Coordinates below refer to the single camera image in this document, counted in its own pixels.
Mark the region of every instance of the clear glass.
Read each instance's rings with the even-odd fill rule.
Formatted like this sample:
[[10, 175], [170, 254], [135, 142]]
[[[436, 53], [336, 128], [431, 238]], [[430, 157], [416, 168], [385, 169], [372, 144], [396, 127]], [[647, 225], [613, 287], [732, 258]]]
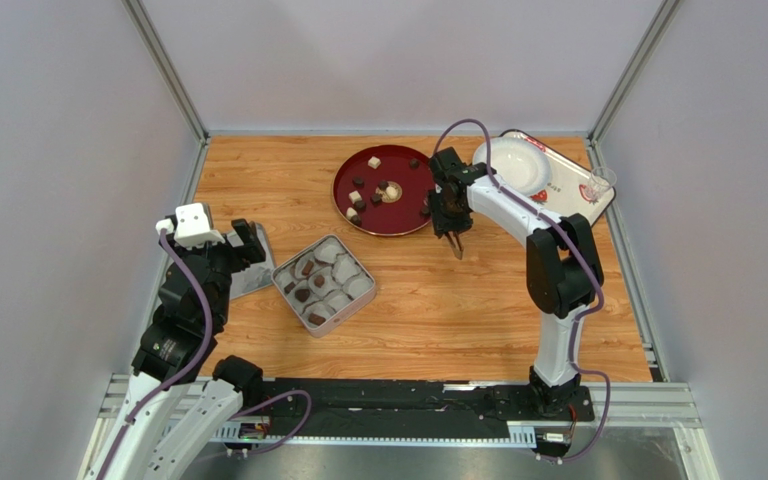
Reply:
[[591, 170], [591, 175], [588, 177], [588, 182], [585, 184], [585, 191], [582, 192], [585, 198], [592, 202], [600, 200], [600, 197], [604, 193], [608, 192], [610, 188], [615, 186], [615, 182], [618, 181], [618, 176], [611, 168], [597, 167]]

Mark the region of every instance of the red tray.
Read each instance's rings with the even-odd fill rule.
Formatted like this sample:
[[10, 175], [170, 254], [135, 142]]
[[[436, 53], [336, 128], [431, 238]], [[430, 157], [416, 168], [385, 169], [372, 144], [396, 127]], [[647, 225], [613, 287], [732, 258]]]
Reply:
[[[367, 163], [372, 157], [381, 160], [377, 169]], [[420, 166], [411, 169], [409, 162], [414, 158], [420, 161]], [[356, 187], [352, 183], [354, 177], [363, 178], [364, 185]], [[381, 180], [395, 183], [401, 196], [393, 203], [382, 202], [376, 206], [369, 197], [376, 192]], [[366, 202], [366, 210], [358, 212], [361, 226], [349, 222], [350, 225], [372, 235], [396, 236], [415, 232], [431, 221], [431, 217], [423, 216], [420, 210], [432, 189], [434, 179], [428, 157], [401, 145], [379, 145], [361, 150], [346, 160], [337, 170], [331, 191], [334, 205], [347, 222], [346, 210], [352, 206], [349, 193], [357, 190]]]

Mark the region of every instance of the white plate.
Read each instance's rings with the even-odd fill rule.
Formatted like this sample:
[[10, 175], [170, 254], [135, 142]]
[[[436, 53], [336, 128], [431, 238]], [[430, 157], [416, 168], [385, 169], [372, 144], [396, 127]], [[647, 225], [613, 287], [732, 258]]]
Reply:
[[[473, 154], [473, 165], [485, 163], [484, 143]], [[550, 181], [550, 160], [535, 145], [511, 137], [491, 139], [491, 166], [511, 188], [523, 195], [534, 195]]]

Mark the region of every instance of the gray wall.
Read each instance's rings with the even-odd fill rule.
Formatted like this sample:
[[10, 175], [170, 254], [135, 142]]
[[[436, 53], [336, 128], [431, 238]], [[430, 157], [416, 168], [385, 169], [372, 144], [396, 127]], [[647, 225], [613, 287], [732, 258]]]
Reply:
[[722, 478], [768, 478], [768, 2], [685, 2], [602, 152]]
[[210, 129], [587, 130], [660, 0], [145, 0]]
[[119, 1], [0, 1], [0, 478], [77, 474], [195, 155]]

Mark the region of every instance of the wooden table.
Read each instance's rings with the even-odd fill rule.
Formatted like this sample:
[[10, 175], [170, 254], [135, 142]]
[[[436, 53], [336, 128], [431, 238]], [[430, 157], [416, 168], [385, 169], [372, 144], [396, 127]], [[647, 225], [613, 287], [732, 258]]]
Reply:
[[[378, 296], [328, 336], [311, 337], [275, 288], [231, 303], [218, 347], [204, 365], [237, 355], [269, 377], [525, 380], [538, 352], [539, 310], [526, 290], [525, 252], [481, 215], [462, 236], [458, 261], [431, 226], [396, 238], [364, 234], [333, 207], [331, 182], [353, 153], [385, 143], [431, 152], [434, 137], [213, 138], [195, 200], [216, 228], [260, 222], [278, 264], [334, 233], [378, 282]], [[543, 138], [587, 166], [579, 138]], [[469, 162], [479, 137], [452, 137]], [[580, 349], [586, 368], [616, 381], [650, 381], [641, 340], [605, 219], [594, 228], [605, 272], [606, 307], [588, 317]]]

